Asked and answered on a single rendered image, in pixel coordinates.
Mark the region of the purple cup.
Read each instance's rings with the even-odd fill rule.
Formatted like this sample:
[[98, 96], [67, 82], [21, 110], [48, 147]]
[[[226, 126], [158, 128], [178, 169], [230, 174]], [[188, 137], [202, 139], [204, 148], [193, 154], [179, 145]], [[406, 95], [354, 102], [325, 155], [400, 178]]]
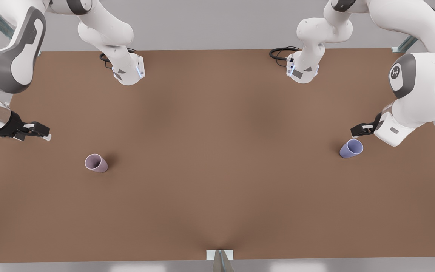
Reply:
[[361, 154], [363, 150], [363, 144], [359, 140], [353, 138], [343, 145], [339, 154], [342, 158], [350, 158]]

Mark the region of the pink cup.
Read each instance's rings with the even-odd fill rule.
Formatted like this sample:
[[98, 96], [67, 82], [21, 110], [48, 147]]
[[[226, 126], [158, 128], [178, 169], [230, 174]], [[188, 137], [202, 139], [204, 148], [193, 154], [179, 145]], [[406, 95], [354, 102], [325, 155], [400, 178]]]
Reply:
[[91, 154], [86, 157], [85, 167], [93, 172], [103, 173], [108, 170], [107, 162], [99, 154]]

